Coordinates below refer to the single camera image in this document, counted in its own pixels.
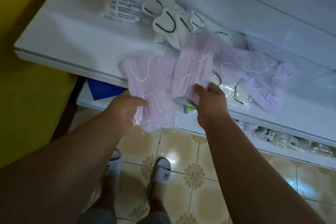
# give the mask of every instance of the forearm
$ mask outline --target forearm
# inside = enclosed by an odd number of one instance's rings
[[[119,140],[103,112],[1,169],[1,219],[75,222]]]
[[[229,116],[210,122],[206,135],[235,224],[324,223]]]

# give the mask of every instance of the left hand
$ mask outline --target left hand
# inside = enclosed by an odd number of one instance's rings
[[[133,128],[133,116],[137,112],[137,107],[145,106],[146,104],[146,100],[132,97],[129,91],[125,90],[112,100],[103,113],[111,117],[111,122],[116,128],[116,133],[121,138],[127,135]]]

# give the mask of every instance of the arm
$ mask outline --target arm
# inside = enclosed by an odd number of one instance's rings
[[[3,223],[75,223],[146,101],[128,90],[57,141],[0,170]]]
[[[233,223],[325,223],[231,119],[224,92],[213,83],[194,90],[198,122]]]

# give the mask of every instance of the slipper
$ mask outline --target slipper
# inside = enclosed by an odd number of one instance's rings
[[[150,177],[150,181],[147,188],[148,199],[151,194],[153,182],[160,182],[165,185],[168,185],[170,180],[170,174],[171,174],[171,166],[169,160],[166,159],[165,157],[158,158],[155,163],[154,171]]]
[[[121,162],[122,162],[122,154],[120,150],[116,149],[112,154],[110,161],[107,164],[105,176],[109,175],[119,176],[121,171]]]

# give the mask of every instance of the blue paper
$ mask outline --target blue paper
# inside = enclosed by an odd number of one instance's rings
[[[127,90],[124,87],[109,84],[107,82],[97,81],[90,78],[87,78],[87,83],[89,84],[93,100],[118,96],[122,92]]]

